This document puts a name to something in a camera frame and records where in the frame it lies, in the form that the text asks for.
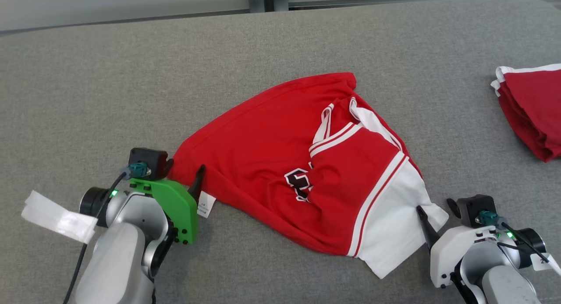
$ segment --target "gray fabric surface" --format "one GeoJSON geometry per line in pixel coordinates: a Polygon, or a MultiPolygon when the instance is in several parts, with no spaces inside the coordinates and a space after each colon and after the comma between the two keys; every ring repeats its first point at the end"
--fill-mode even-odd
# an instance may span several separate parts
{"type": "MultiPolygon", "coordinates": [[[[357,93],[400,134],[433,200],[495,197],[561,258],[561,160],[539,162],[511,131],[494,69],[561,62],[561,12],[537,0],[439,0],[56,28],[0,38],[0,302],[62,302],[78,242],[25,222],[36,190],[76,211],[132,147],[173,154],[190,134],[269,87],[355,73],[357,93]]],[[[457,226],[451,219],[447,227],[457,226]]],[[[91,256],[92,248],[86,254],[91,256]]],[[[543,303],[561,278],[523,270],[543,303]]],[[[459,303],[416,252],[379,280],[217,203],[196,244],[174,245],[159,304],[459,303]]]]}

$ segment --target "white label on cable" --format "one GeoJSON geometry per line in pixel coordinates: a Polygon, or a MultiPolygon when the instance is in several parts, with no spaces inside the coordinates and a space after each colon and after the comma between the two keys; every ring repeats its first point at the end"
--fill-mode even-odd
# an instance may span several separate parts
{"type": "Polygon", "coordinates": [[[98,222],[92,216],[70,212],[36,191],[32,191],[25,201],[21,216],[33,224],[86,244],[94,236],[98,222]]]}
{"type": "Polygon", "coordinates": [[[214,205],[215,201],[215,197],[207,194],[204,191],[201,191],[201,195],[199,196],[199,206],[197,208],[197,214],[205,219],[208,218],[210,210],[212,210],[212,206],[214,205]]]}
{"type": "MultiPolygon", "coordinates": [[[[547,252],[541,253],[549,262],[553,260],[553,257],[547,252]]],[[[531,254],[529,258],[532,260],[533,270],[541,271],[551,269],[549,263],[545,262],[538,254],[531,254]]]]}

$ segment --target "red fabric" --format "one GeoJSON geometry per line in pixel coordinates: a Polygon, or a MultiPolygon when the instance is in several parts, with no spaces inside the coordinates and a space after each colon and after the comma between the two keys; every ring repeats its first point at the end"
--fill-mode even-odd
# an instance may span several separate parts
{"type": "Polygon", "coordinates": [[[203,191],[300,245],[346,255],[359,209],[398,152],[380,134],[360,128],[344,142],[310,156],[322,111],[329,104],[334,105],[331,136],[349,122],[357,123],[348,110],[351,98],[371,110],[353,91],[355,87],[352,73],[311,76],[275,86],[185,140],[168,178],[189,185],[205,164],[203,191]],[[311,192],[302,190],[309,194],[308,202],[297,200],[298,192],[287,184],[285,175],[296,169],[302,170],[296,178],[308,178],[313,186],[311,192]]]}
{"type": "Polygon", "coordinates": [[[561,156],[561,70],[504,78],[499,103],[513,131],[543,162],[561,156]]]}

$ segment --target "folded cloth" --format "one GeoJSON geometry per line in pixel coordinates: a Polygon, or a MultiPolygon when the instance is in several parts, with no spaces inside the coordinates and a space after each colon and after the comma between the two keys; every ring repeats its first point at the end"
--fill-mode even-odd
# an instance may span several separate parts
{"type": "Polygon", "coordinates": [[[384,278],[425,243],[416,207],[439,230],[405,143],[354,91],[352,73],[275,86],[177,150],[168,178],[192,184],[318,252],[364,260],[384,278]]]}
{"type": "Polygon", "coordinates": [[[491,86],[512,130],[542,161],[561,156],[561,64],[496,73],[491,86]]]}

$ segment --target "printed number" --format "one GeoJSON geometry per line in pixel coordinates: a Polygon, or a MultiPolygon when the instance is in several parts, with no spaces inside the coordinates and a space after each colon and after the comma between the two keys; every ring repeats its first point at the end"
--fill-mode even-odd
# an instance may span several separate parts
{"type": "Polygon", "coordinates": [[[304,190],[308,188],[311,189],[311,187],[310,181],[305,173],[307,173],[307,170],[297,168],[284,175],[284,178],[286,179],[286,182],[294,188],[294,191],[296,192],[296,200],[308,202],[308,194],[304,190]]]}

